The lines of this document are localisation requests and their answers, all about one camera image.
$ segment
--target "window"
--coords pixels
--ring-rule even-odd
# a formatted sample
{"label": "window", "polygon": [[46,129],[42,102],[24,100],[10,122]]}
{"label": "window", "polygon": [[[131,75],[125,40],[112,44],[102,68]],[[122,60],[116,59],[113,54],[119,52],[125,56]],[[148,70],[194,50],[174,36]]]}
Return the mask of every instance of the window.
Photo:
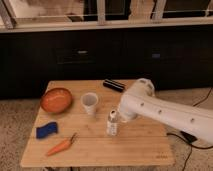
{"label": "window", "polygon": [[213,0],[3,0],[0,27],[143,27],[213,23]]}

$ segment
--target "bottle cap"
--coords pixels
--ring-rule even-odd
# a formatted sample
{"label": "bottle cap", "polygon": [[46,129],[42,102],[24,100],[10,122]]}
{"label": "bottle cap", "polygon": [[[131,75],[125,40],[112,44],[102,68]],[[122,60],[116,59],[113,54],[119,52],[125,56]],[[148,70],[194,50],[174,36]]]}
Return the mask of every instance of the bottle cap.
{"label": "bottle cap", "polygon": [[116,114],[117,114],[117,112],[116,112],[115,110],[112,110],[112,111],[110,112],[110,116],[111,116],[112,118],[115,118],[115,117],[116,117]]}

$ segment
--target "small bottle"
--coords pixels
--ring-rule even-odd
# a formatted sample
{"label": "small bottle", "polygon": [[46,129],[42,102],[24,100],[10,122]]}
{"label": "small bottle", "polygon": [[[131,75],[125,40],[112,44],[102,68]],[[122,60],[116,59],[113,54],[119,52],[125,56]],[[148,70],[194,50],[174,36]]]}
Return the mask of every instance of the small bottle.
{"label": "small bottle", "polygon": [[107,134],[115,136],[118,129],[118,115],[115,110],[112,110],[107,120]]}

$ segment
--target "cabinet handle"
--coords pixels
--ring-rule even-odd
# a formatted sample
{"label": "cabinet handle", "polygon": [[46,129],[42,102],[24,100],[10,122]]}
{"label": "cabinet handle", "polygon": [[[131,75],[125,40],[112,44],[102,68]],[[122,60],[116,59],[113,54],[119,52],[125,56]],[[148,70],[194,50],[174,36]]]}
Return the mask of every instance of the cabinet handle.
{"label": "cabinet handle", "polygon": [[85,55],[85,54],[87,54],[87,53],[88,53],[87,50],[79,50],[79,51],[78,51],[78,54],[79,54],[79,55]]}

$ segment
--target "paper cup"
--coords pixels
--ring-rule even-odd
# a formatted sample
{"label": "paper cup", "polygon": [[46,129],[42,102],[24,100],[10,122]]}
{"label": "paper cup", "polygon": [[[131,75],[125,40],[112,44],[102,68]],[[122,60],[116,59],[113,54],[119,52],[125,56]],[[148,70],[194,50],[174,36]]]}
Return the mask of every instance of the paper cup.
{"label": "paper cup", "polygon": [[98,104],[98,95],[93,92],[82,95],[81,104],[88,115],[95,115]]}

